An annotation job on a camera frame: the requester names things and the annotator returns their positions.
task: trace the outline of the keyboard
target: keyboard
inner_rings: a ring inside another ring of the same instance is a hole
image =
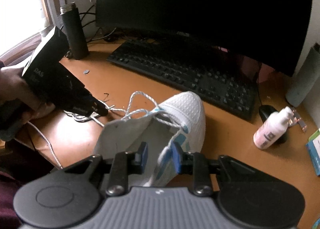
[[[126,41],[107,60],[250,120],[257,85],[223,61],[228,53],[212,47]]]

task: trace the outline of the ribbed gray surface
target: ribbed gray surface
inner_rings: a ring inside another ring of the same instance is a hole
[[[243,229],[218,211],[210,198],[187,188],[133,187],[129,194],[111,197],[90,220],[73,229]],[[22,226],[20,229],[32,229]]]

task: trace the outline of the wooden desk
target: wooden desk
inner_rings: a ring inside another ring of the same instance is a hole
[[[86,85],[96,98],[104,99],[104,93],[109,93],[108,105],[115,104],[117,108],[127,108],[130,95],[137,90],[147,93],[158,103],[179,93],[178,90],[162,83],[107,62],[106,57],[118,46],[119,44],[92,44],[89,45],[91,51],[89,57],[80,61],[63,58],[61,62]],[[286,106],[281,80],[279,74],[260,84],[262,102],[271,104],[276,109]],[[137,96],[133,101],[132,110],[137,108],[151,110],[153,104],[146,98]],[[206,136],[202,152],[206,157],[214,159],[220,154],[230,155],[293,184],[303,193],[306,200],[306,209],[299,227],[311,228],[320,214],[320,178],[316,176],[305,148],[308,137],[317,127],[304,107],[300,106],[297,110],[308,125],[308,131],[304,134],[299,126],[294,126],[289,130],[289,140],[285,144],[272,146],[265,151],[259,150],[252,141],[253,134],[262,124],[257,110],[252,123],[249,123],[206,102],[204,102],[204,108]],[[120,118],[120,116],[111,113],[99,120],[106,123],[113,118]],[[102,129],[93,121],[75,122],[62,111],[55,111],[33,123],[52,143],[64,167],[91,155]],[[24,127],[17,136],[18,140],[30,145],[26,129],[36,148],[55,164],[46,142],[32,127]]]

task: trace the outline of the window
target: window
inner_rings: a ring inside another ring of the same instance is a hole
[[[42,0],[0,0],[1,55],[49,25]]]

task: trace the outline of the white bottle cap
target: white bottle cap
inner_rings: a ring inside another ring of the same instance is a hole
[[[282,109],[278,114],[279,121],[282,125],[286,124],[292,116],[293,112],[288,106]]]

